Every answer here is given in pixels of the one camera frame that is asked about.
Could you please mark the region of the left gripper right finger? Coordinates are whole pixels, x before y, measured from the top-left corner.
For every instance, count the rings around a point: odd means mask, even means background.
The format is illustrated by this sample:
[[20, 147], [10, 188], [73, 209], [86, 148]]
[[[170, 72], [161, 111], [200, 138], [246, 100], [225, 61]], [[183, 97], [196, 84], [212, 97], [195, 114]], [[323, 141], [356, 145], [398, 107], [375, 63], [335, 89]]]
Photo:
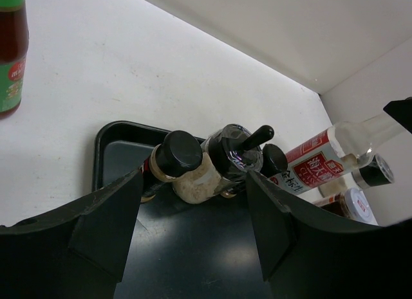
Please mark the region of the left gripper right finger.
[[327, 212], [258, 172], [246, 178], [263, 279], [274, 298], [410, 298], [411, 221], [387, 227]]

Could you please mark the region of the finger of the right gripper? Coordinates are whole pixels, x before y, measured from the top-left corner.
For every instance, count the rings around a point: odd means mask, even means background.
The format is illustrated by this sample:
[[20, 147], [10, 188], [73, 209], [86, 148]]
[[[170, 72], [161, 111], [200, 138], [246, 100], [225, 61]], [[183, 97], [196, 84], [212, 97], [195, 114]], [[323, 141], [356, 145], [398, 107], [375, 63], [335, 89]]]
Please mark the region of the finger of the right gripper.
[[412, 133], [412, 97], [404, 100], [394, 100], [384, 106], [383, 111], [392, 119]]

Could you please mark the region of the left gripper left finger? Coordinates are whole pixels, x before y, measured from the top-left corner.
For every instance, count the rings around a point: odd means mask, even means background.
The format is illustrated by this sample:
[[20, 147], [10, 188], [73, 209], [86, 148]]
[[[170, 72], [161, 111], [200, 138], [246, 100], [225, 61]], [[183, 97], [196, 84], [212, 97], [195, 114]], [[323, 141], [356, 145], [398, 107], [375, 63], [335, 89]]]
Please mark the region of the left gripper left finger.
[[54, 210], [1, 227], [1, 298], [112, 298], [142, 195], [134, 170]]

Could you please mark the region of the tall clear vinegar bottle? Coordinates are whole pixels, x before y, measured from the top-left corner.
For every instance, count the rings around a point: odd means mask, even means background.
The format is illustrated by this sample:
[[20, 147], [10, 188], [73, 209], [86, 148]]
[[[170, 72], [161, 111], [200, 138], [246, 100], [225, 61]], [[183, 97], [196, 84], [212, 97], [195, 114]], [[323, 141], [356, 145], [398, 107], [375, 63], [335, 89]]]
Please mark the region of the tall clear vinegar bottle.
[[270, 180], [299, 195], [369, 165], [377, 148], [406, 129], [386, 113], [339, 122], [286, 153], [288, 168]]

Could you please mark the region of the black-capped pepper jar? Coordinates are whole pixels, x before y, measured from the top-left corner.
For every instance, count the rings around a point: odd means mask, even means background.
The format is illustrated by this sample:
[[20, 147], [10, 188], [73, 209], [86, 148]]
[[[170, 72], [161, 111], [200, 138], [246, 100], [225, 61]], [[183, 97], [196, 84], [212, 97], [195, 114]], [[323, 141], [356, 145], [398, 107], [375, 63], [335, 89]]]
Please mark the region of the black-capped pepper jar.
[[[288, 161], [285, 153], [276, 145], [266, 144], [262, 150], [263, 166], [260, 173], [270, 179], [277, 174], [285, 172], [288, 168]], [[230, 199], [246, 189], [246, 182], [243, 180], [232, 188], [221, 193], [224, 198]]]

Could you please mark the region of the wide black-capped seasoning jar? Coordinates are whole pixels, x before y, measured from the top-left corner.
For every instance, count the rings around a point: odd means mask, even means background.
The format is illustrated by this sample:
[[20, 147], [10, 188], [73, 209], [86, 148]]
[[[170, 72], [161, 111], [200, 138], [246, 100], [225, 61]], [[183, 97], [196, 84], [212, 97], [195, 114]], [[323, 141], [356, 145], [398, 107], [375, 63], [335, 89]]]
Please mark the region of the wide black-capped seasoning jar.
[[274, 135], [269, 125], [253, 133], [235, 123], [224, 126], [201, 144], [201, 165], [173, 183], [175, 194], [186, 203], [200, 204], [237, 186], [249, 171], [261, 170], [261, 145]]

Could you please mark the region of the red chili sauce bottle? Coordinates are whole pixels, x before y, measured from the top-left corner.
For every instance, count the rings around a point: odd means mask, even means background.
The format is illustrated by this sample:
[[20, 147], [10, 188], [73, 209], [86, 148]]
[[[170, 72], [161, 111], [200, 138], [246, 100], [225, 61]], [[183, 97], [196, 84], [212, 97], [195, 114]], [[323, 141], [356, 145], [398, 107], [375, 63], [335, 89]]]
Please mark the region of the red chili sauce bottle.
[[26, 0], [1, 0], [1, 118], [16, 112], [22, 99], [29, 46]]

